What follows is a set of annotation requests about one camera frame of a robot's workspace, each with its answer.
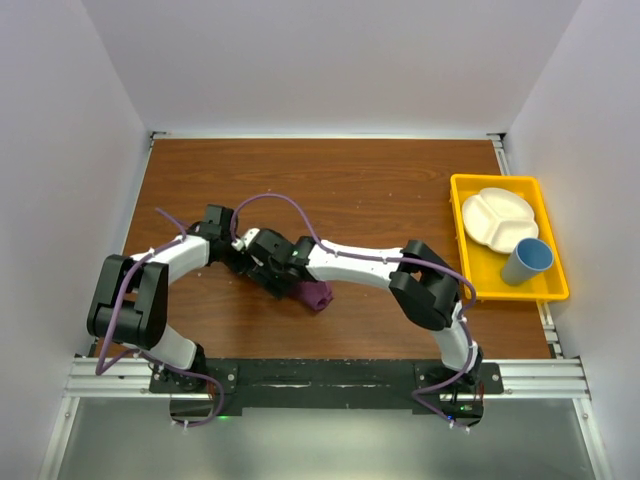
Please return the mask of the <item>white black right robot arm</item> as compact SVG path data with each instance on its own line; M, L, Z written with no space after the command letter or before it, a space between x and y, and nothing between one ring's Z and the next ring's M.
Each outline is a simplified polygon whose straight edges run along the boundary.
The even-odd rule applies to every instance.
M466 393L480 382L482 354L460 299L465 279L424 243L382 250L309 236L292 243L273 230L252 228L233 247L249 259L247 275L274 297L295 298L315 311L329 305L335 281L390 292L406 318L434 336L448 386Z

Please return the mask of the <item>purple cloth napkin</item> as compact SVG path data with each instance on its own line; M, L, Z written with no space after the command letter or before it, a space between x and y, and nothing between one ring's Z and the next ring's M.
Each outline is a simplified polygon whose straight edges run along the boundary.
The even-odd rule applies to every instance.
M328 282L301 282L292 290L291 297L319 312L332 302L333 291Z

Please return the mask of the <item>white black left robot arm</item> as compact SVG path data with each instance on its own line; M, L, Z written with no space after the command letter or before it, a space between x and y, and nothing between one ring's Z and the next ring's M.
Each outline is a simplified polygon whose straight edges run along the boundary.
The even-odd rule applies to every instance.
M169 286L187 273L223 262L235 271L244 264L232 247L234 210L209 205L205 217L170 242L132 256L113 254L103 263L87 317L88 333L136 350L185 392L207 387L203 347L168 322Z

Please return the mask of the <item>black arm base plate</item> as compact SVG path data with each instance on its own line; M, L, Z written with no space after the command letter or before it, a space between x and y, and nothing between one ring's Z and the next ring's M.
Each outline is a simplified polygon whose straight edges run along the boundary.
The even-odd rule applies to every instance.
M440 409L468 426L480 422L484 398L504 392L500 367L482 363L476 380L463 377L437 392L424 390L453 376L438 360L213 359L208 375L224 390L220 415L240 416L250 409L430 410Z

